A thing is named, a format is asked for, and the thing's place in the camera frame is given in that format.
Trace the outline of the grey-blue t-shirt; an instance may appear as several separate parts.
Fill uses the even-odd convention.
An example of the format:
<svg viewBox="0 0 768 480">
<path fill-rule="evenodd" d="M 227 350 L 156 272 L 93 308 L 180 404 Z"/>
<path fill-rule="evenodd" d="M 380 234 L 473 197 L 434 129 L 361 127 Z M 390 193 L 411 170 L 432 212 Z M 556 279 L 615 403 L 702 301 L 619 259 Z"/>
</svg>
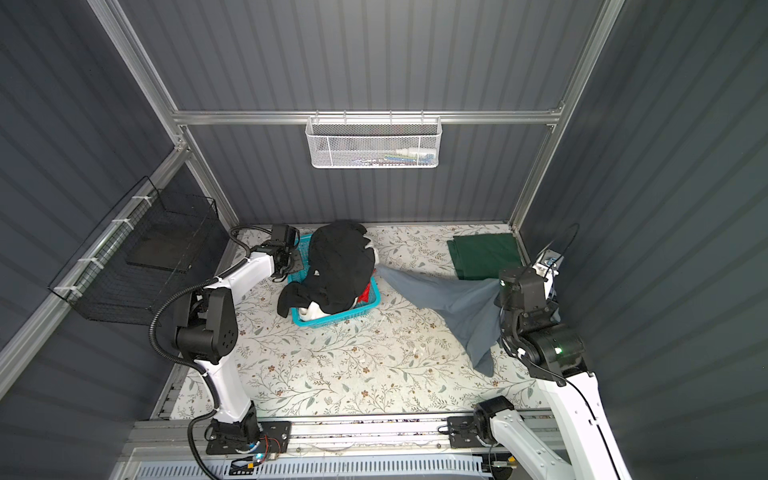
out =
<svg viewBox="0 0 768 480">
<path fill-rule="evenodd" d="M 483 280 L 434 277 L 388 266 L 378 267 L 377 273 L 414 306 L 442 317 L 473 369 L 486 377 L 494 375 L 491 348 L 502 335 L 499 295 L 511 288 L 515 276 L 539 275 L 536 269 L 526 267 L 506 268 L 496 278 Z"/>
</svg>

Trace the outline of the teal plastic laundry basket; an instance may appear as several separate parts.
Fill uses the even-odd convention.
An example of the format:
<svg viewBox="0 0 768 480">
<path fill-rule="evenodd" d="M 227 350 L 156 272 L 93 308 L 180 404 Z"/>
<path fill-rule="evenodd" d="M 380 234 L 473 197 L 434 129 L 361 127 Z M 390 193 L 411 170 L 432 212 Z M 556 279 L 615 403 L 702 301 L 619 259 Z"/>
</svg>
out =
<svg viewBox="0 0 768 480">
<path fill-rule="evenodd" d="M 302 236 L 300 237 L 300 243 L 299 243 L 299 247 L 298 247 L 298 250 L 299 250 L 299 252 L 300 252 L 300 249 L 301 249 L 300 245 L 301 245 L 302 243 L 304 243 L 304 242 L 308 242 L 308 243 L 309 243 L 309 246 L 308 246 L 308 253 L 309 253 L 309 247 L 310 247 L 310 244 L 311 244 L 311 239 L 312 239 L 312 234 L 306 234 L 306 235 L 302 235 Z M 310 268 L 310 270 L 309 270 L 309 272 L 308 272 L 308 276 L 309 276 L 309 274 L 310 274 L 310 273 L 313 273 L 313 270 L 312 270 L 312 268 Z M 290 283 L 303 283 L 303 282 L 304 282 L 304 280 L 305 280 L 307 277 L 304 277 L 304 278 L 302 278 L 302 277 L 304 277 L 304 275 L 302 275 L 301 273 L 299 273 L 299 277 L 298 277 L 296 280 L 294 280 L 294 279 L 292 279 L 292 278 L 291 278 L 291 275 L 289 275 L 289 276 L 288 276 L 288 280 L 289 280 L 289 282 L 290 282 Z M 370 281 L 370 278 L 371 278 L 371 277 L 373 277 L 373 278 L 374 278 L 374 276 L 373 276 L 373 275 L 371 275 L 371 276 L 368 278 L 366 285 L 369 283 L 369 281 Z M 317 304 L 320 306 L 320 308 L 321 308 L 321 309 L 322 309 L 324 312 L 326 312 L 326 313 L 328 313 L 328 314 L 337 314 L 337 313 L 340 313 L 340 312 L 343 312 L 343 311 L 346 311 L 346 310 L 350 309 L 350 308 L 353 306 L 353 304 L 354 304 L 354 302 L 355 302 L 356 298 L 357 298 L 359 295 L 357 295 L 357 296 L 354 296 L 354 297 L 352 298 L 352 301 L 351 301 L 351 302 L 350 302 L 348 305 L 346 305 L 345 309 L 341 309 L 341 306 L 343 305 L 343 303 L 342 303 L 342 302 L 334 302 L 334 303 L 331 303 L 331 304 L 330 304 L 330 306 L 329 306 L 329 308 L 331 309 L 331 312 L 324 310 L 324 309 L 323 309 L 323 307 L 322 307 L 322 306 L 320 306 L 320 305 L 319 305 L 317 302 L 315 302 L 315 303 L 317 303 Z M 288 318 L 289 318 L 290 320 L 292 320 L 292 321 L 293 321 L 293 323 L 294 323 L 294 320 L 293 320 L 293 316 L 292 316 L 292 311 L 293 311 L 294 309 L 298 309 L 298 308 L 300 308 L 300 307 L 291 307 L 291 308 L 289 309 Z M 300 326 L 300 327 L 310 327 L 310 326 L 306 326 L 306 325 L 303 325 L 303 324 L 302 324 L 302 325 L 297 325 L 297 326 Z"/>
</svg>

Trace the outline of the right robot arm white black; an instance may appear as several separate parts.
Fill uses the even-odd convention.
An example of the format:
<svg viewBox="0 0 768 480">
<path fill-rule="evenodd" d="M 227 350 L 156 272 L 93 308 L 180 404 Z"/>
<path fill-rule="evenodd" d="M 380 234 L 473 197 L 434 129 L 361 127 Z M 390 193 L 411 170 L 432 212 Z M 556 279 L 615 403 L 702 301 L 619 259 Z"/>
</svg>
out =
<svg viewBox="0 0 768 480">
<path fill-rule="evenodd" d="M 627 479 L 584 343 L 553 319 L 558 305 L 546 292 L 552 283 L 531 266 L 500 272 L 500 344 L 547 398 L 568 456 L 556 453 L 502 396 L 476 405 L 478 437 L 504 447 L 533 479 Z"/>
</svg>

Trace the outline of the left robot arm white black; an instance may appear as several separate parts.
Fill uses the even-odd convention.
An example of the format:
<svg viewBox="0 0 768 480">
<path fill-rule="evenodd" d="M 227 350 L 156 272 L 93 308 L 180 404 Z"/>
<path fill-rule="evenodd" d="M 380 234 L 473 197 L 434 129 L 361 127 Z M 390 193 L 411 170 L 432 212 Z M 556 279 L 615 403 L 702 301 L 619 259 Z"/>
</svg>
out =
<svg viewBox="0 0 768 480">
<path fill-rule="evenodd" d="M 256 285 L 282 280 L 300 267 L 299 233 L 293 226 L 275 224 L 237 226 L 229 235 L 243 249 L 243 257 L 175 301 L 173 344 L 210 392 L 213 413 L 208 416 L 207 440 L 249 451 L 259 444 L 261 429 L 230 359 L 239 338 L 236 306 Z"/>
</svg>

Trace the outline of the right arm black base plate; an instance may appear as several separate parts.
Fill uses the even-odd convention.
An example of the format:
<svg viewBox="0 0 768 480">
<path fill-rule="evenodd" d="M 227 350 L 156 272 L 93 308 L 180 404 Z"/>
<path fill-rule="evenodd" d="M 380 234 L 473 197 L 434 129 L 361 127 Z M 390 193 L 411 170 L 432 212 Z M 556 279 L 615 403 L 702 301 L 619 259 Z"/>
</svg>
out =
<svg viewBox="0 0 768 480">
<path fill-rule="evenodd" d="M 458 415 L 447 418 L 447 435 L 453 449 L 492 447 L 496 444 L 490 420 L 480 415 Z"/>
</svg>

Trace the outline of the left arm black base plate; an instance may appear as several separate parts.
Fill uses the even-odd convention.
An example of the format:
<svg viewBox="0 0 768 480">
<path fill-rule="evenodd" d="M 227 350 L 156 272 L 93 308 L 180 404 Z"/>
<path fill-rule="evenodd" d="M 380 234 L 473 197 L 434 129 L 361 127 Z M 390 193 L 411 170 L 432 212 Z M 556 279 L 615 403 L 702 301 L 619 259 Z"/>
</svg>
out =
<svg viewBox="0 0 768 480">
<path fill-rule="evenodd" d="M 212 420 L 206 428 L 208 455 L 255 453 L 282 454 L 287 451 L 292 423 L 267 421 L 258 424 L 229 424 Z"/>
</svg>

